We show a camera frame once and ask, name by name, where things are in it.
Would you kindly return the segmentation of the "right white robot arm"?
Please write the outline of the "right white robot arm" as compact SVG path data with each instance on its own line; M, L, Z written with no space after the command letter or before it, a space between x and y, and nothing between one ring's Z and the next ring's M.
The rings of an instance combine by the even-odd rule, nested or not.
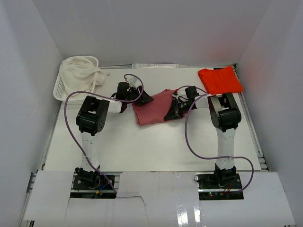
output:
M234 137L241 122L241 112L232 93L221 95L200 95L195 86L185 86L185 97L178 91L173 92L171 106L164 121L172 121L185 117L185 140L194 156L203 160L215 160L213 181L218 188L226 188L236 177L234 162ZM192 110L207 108L217 133L217 156L203 157L193 151L187 136L187 124Z

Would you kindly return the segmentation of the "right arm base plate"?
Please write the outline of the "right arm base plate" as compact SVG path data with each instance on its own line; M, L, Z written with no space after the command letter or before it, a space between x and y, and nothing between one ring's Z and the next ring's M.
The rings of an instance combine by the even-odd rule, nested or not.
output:
M200 201L243 200L242 183L240 175L236 173L233 178L218 182L214 174L196 174L194 181L198 185Z

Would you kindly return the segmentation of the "pink t shirt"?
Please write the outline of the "pink t shirt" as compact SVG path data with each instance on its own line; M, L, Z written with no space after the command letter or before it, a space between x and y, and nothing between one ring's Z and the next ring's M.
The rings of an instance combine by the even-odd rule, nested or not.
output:
M153 101L142 106L132 104L136 123L139 126L149 124L163 123L164 117L168 113L171 102L173 100L173 93L176 90L165 89L162 92L152 96Z

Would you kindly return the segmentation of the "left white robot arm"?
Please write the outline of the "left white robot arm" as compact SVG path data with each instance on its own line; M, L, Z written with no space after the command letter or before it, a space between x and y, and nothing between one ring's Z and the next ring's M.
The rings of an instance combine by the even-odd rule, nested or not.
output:
M91 189L98 187L101 180L97 172L99 169L97 136L105 126L107 113L123 113L129 101L135 106L142 106L154 99L141 85L120 82L111 100L87 96L77 114L76 125L81 135L82 162L81 167L77 167L75 172Z

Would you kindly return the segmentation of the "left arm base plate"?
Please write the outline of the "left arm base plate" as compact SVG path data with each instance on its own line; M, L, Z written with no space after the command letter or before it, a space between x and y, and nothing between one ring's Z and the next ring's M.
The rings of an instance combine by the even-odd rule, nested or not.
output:
M115 199L115 175L107 175L108 180L96 171L75 168L70 197L74 199Z

